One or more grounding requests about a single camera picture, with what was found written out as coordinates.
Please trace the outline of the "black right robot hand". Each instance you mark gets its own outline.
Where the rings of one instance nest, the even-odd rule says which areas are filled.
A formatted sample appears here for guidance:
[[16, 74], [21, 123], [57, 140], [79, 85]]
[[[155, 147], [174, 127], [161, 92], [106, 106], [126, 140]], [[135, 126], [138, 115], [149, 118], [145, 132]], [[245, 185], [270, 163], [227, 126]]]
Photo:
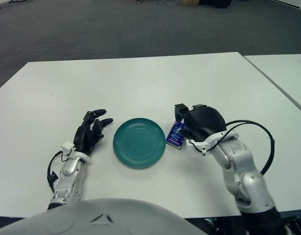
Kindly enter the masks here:
[[189, 110], [183, 103], [175, 105], [175, 118], [183, 122], [185, 128], [179, 132], [195, 142], [203, 142], [209, 136], [226, 130], [226, 123], [221, 114], [207, 105], [194, 105]]

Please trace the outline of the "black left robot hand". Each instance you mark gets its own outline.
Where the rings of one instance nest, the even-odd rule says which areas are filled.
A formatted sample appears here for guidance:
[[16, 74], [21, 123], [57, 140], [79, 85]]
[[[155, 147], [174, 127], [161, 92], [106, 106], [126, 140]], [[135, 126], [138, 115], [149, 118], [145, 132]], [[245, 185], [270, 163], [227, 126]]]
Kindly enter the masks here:
[[113, 122], [112, 118], [99, 120], [107, 113], [105, 109], [88, 111], [74, 137], [75, 151], [89, 155], [98, 142], [104, 137], [102, 130]]

